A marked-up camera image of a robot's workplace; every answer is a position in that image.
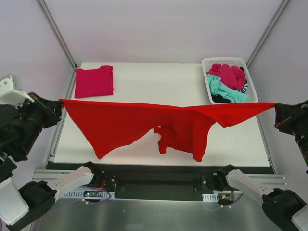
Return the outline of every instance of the teal shirt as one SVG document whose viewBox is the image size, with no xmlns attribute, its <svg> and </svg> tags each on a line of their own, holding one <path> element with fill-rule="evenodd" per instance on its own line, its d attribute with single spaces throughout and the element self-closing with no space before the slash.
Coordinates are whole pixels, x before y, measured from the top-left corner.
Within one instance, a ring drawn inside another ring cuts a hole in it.
<svg viewBox="0 0 308 231">
<path fill-rule="evenodd" d="M 206 76 L 210 91 L 213 95 L 221 95 L 223 98 L 230 100 L 232 103 L 244 103 L 248 101 L 248 95 L 228 88 L 220 81 L 220 77 L 214 75 Z"/>
</svg>

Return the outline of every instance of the white tabletop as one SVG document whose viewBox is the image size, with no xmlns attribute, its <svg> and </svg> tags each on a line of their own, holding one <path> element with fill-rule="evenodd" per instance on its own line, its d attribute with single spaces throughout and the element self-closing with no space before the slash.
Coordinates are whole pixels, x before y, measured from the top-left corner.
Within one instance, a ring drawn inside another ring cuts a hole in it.
<svg viewBox="0 0 308 231">
<path fill-rule="evenodd" d="M 201 64 L 155 63 L 82 63 L 82 69 L 101 65 L 114 67 L 114 95 L 81 100 L 129 103 L 156 103 L 173 106 L 209 104 Z M 161 155 L 157 142 L 159 134 L 150 130 L 133 144 L 119 147 L 99 160 L 87 139 L 69 115 L 56 150 L 56 163 L 85 163 L 129 165 L 268 167 L 269 162 L 255 117 L 236 126 L 223 129 L 214 124 L 202 162 L 192 154 L 167 148 Z"/>
</svg>

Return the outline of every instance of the laundry basket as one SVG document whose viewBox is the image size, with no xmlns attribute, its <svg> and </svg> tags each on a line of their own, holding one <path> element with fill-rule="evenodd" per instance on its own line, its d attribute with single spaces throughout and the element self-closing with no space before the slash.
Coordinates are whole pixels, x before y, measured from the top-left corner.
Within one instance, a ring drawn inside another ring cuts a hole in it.
<svg viewBox="0 0 308 231">
<path fill-rule="evenodd" d="M 223 58 L 205 58 L 202 60 L 202 68 L 203 68 L 204 79 L 205 79 L 206 88 L 207 88 L 207 94 L 209 96 L 211 104 L 219 104 L 219 103 L 214 102 L 212 99 L 210 88 L 209 88 L 207 77 L 206 77 L 206 73 L 212 68 L 213 64 L 228 64 L 229 66 L 235 65 L 238 67 L 242 67 L 245 71 L 246 80 L 248 84 L 248 89 L 245 92 L 245 94 L 248 95 L 248 102 L 250 103 L 258 102 L 257 93 L 256 93 L 254 84 L 251 80 L 250 74 L 248 72 L 248 68 L 244 60 L 241 58 L 223 57 Z"/>
</svg>

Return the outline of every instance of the clothing pile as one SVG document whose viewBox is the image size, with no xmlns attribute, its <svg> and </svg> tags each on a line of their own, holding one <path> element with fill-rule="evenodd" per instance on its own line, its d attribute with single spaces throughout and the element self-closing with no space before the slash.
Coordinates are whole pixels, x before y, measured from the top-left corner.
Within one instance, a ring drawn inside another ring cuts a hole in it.
<svg viewBox="0 0 308 231">
<path fill-rule="evenodd" d="M 206 73 L 212 100 L 216 103 L 245 103 L 248 83 L 242 67 L 213 64 Z"/>
</svg>

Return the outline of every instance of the gray wall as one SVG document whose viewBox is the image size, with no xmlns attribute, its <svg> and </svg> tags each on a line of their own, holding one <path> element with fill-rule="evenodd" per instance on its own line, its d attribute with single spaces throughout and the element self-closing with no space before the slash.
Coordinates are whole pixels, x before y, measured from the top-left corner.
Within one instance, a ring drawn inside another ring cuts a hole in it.
<svg viewBox="0 0 308 231">
<path fill-rule="evenodd" d="M 0 1 L 0 77 L 12 73 L 22 78 L 24 91 L 59 99 L 73 70 L 35 0 Z M 18 163 L 14 182 L 21 187 L 43 165 L 52 128 L 44 130 L 28 161 Z"/>
<path fill-rule="evenodd" d="M 75 61 L 248 60 L 282 0 L 46 0 Z"/>
<path fill-rule="evenodd" d="M 274 28 L 249 71 L 259 101 L 296 104 L 308 99 L 308 1 L 294 0 Z M 278 173 L 308 200 L 308 174 L 294 137 L 278 132 L 274 110 L 261 122 Z"/>
</svg>

